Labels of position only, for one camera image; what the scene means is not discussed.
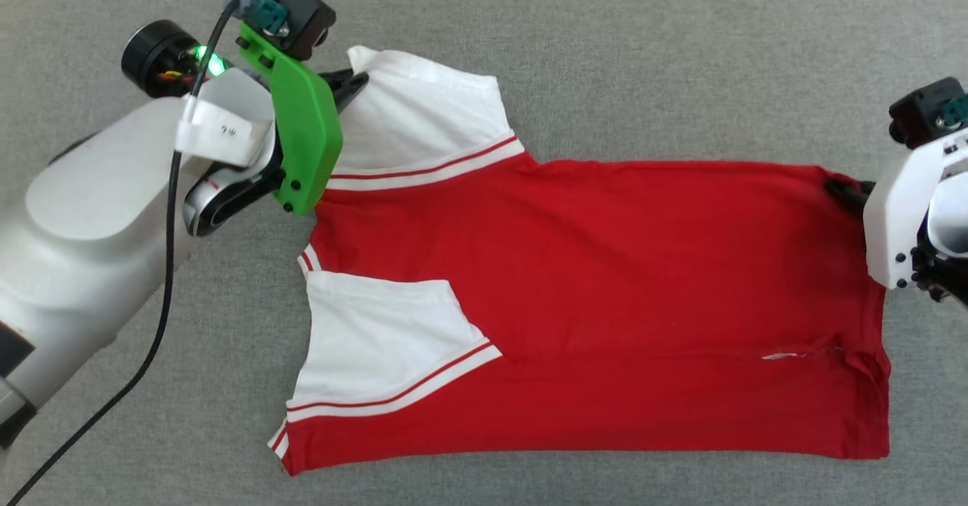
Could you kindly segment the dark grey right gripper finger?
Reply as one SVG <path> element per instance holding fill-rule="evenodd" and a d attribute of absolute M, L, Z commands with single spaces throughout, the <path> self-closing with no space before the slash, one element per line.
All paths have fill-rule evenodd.
<path fill-rule="evenodd" d="M 850 178 L 834 178 L 825 181 L 827 196 L 832 198 L 840 209 L 851 216 L 862 216 L 869 196 L 876 186 L 874 181 L 855 181 Z"/>

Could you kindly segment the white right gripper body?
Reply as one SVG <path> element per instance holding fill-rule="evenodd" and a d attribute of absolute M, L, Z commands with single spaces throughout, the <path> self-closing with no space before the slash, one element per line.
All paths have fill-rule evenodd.
<path fill-rule="evenodd" d="M 888 288 L 966 289 L 966 132 L 889 163 L 862 213 L 868 274 Z"/>

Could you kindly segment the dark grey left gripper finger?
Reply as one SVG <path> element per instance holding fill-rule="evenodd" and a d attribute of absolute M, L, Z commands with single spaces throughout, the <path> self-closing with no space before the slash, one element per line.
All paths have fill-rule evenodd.
<path fill-rule="evenodd" d="M 356 73 L 353 69 L 321 73 L 328 84 L 338 113 L 342 113 L 369 82 L 366 72 Z"/>

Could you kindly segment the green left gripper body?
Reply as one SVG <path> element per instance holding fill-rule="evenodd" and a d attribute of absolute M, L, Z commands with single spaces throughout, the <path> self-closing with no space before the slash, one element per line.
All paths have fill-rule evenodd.
<path fill-rule="evenodd" d="M 333 92 L 318 73 L 288 57 L 248 23 L 240 23 L 239 54 L 268 83 L 281 168 L 278 202 L 293 214 L 314 212 L 343 147 Z"/>

